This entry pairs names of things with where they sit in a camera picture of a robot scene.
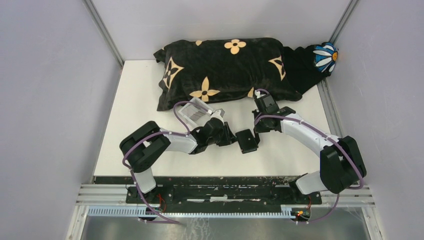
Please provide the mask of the black leather card holder wallet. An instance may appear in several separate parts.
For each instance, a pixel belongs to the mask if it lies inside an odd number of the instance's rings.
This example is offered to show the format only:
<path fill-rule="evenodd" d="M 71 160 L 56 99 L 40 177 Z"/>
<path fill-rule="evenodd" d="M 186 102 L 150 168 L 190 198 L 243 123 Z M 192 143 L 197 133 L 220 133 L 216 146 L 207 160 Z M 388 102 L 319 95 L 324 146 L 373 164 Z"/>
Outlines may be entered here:
<path fill-rule="evenodd" d="M 260 136 L 257 132 L 244 129 L 238 131 L 235 136 L 242 154 L 254 152 L 259 148 Z"/>

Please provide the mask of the white plastic card tray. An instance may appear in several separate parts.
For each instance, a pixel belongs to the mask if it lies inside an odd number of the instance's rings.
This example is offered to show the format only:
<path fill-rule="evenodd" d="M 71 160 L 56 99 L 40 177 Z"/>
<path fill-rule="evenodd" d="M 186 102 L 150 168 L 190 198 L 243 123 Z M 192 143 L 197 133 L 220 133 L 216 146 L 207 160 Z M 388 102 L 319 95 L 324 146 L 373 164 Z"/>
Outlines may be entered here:
<path fill-rule="evenodd" d="M 215 109 L 199 97 L 193 97 L 189 101 L 180 101 L 173 107 L 176 110 L 176 115 L 182 120 L 183 123 L 189 127 L 199 127 L 203 125 Z"/>

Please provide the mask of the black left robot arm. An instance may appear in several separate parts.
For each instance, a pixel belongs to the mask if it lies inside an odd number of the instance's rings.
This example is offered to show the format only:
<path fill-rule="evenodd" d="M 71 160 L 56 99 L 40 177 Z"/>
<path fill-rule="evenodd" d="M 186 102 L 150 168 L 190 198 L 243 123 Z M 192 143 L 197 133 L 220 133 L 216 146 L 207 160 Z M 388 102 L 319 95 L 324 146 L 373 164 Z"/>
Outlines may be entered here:
<path fill-rule="evenodd" d="M 133 175 L 138 185 L 138 197 L 149 204 L 156 200 L 157 183 L 152 166 L 165 152 L 180 152 L 196 155 L 208 146 L 224 147 L 237 141 L 227 122 L 212 117 L 203 126 L 195 127 L 188 133 L 173 132 L 149 121 L 119 144 L 123 154 L 123 164 Z"/>

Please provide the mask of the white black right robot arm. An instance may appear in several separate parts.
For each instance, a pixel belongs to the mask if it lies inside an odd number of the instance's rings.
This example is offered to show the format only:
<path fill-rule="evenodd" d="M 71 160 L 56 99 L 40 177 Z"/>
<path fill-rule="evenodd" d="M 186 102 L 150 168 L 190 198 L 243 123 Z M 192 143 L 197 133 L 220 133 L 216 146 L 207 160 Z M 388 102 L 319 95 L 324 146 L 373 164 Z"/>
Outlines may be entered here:
<path fill-rule="evenodd" d="M 271 131 L 286 134 L 319 157 L 318 171 L 306 173 L 291 184 L 288 196 L 293 203 L 302 204 L 314 192 L 339 194 L 346 189 L 363 188 L 367 170 L 354 138 L 325 133 L 292 108 L 280 108 L 264 90 L 255 90 L 253 99 L 257 107 L 253 111 L 255 134 Z"/>

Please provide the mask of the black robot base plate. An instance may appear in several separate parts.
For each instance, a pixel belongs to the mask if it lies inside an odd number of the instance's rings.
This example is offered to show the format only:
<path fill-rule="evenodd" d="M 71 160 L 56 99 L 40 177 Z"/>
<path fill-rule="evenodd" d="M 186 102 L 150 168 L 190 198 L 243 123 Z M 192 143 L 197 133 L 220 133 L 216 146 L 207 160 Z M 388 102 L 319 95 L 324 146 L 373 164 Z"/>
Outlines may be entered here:
<path fill-rule="evenodd" d="M 156 177 L 144 198 L 165 213 L 279 213 L 282 205 L 322 204 L 321 194 L 292 189 L 294 176 Z"/>

